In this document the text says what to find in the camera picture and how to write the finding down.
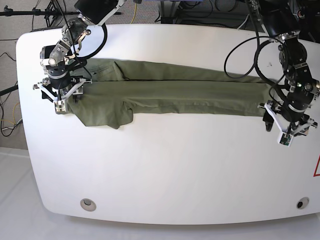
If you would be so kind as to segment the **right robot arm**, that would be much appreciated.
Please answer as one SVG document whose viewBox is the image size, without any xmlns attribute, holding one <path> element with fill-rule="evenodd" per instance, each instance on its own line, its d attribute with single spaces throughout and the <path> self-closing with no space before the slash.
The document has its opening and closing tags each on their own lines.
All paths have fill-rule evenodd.
<svg viewBox="0 0 320 240">
<path fill-rule="evenodd" d="M 41 97 L 52 103 L 62 104 L 78 93 L 91 77 L 72 76 L 77 69 L 86 69 L 88 59 L 93 58 L 105 46 L 108 38 L 106 21 L 123 5 L 123 0 L 79 0 L 75 3 L 78 16 L 65 20 L 61 39 L 55 45 L 44 46 L 40 53 L 40 64 L 46 77 L 35 84 Z M 90 35 L 89 25 L 100 26 L 103 40 L 99 47 L 86 56 L 79 56 L 84 38 Z"/>
</svg>

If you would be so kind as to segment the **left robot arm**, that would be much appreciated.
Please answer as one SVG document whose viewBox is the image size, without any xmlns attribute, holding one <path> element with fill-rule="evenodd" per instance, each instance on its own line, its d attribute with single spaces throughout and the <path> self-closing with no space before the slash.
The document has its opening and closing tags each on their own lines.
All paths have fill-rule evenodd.
<svg viewBox="0 0 320 240">
<path fill-rule="evenodd" d="M 319 97 L 320 82 L 312 78 L 307 64 L 307 51 L 298 41 L 299 24 L 286 0 L 247 0 L 245 4 L 249 17 L 256 14 L 267 32 L 267 40 L 257 43 L 251 68 L 281 99 L 281 102 L 272 99 L 263 106 L 266 131 L 269 132 L 273 124 L 278 123 L 277 115 L 280 114 L 289 122 L 287 128 L 280 130 L 282 137 L 307 136 L 310 127 L 318 126 L 305 111 Z M 264 76 L 258 66 L 261 50 L 272 41 L 279 43 L 279 61 L 285 78 L 283 85 Z"/>
</svg>

